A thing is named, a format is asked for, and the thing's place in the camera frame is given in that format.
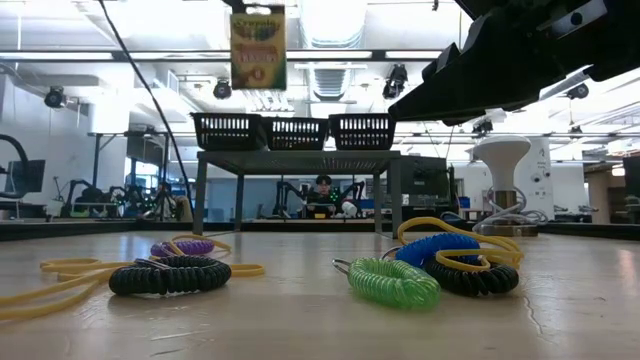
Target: black plastic basket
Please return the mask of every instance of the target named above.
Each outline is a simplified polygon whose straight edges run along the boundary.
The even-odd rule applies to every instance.
[[[271,150],[322,150],[329,135],[327,119],[263,117]]]
[[[264,149],[267,141],[258,114],[192,113],[198,146],[205,151]]]
[[[389,114],[335,114],[329,116],[338,150],[389,150],[396,122]]]

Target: purple coiled keychain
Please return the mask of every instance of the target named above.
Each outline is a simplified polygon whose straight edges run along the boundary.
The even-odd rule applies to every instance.
[[[191,240],[191,241],[176,241],[175,245],[185,255],[205,255],[213,251],[213,241],[206,240]],[[151,246],[151,255],[158,257],[175,256],[169,242],[163,242],[160,244],[153,244]]]

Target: metal table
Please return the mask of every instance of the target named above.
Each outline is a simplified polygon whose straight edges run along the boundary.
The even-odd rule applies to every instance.
[[[402,222],[399,151],[201,151],[198,153],[196,206],[193,233],[202,235],[204,199],[207,185],[207,165],[211,164],[238,176],[236,190],[235,229],[242,225],[242,201],[245,175],[373,175],[374,222],[376,232],[382,232],[383,195],[380,174],[387,171],[391,181],[393,237],[397,237]]]

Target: green coiled keychain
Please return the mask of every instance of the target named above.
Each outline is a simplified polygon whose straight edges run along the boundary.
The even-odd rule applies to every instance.
[[[347,265],[349,270],[340,267]],[[440,284],[404,261],[360,258],[349,263],[334,259],[333,266],[347,275],[359,296],[401,309],[431,309],[440,300]]]

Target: table leg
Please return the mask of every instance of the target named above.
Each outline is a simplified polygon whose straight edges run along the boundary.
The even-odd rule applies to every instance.
[[[400,190],[400,159],[393,159],[389,164],[387,181],[391,181],[391,222],[393,238],[398,238],[398,228],[402,223],[402,193]]]
[[[198,177],[196,178],[196,209],[193,217],[193,233],[202,235],[204,221],[204,198],[207,191],[207,162],[198,160]]]
[[[242,228],[242,202],[244,199],[244,175],[238,174],[238,184],[236,187],[236,221],[234,230],[240,231]]]
[[[380,173],[373,174],[373,221],[377,233],[382,232],[382,189],[380,189]]]

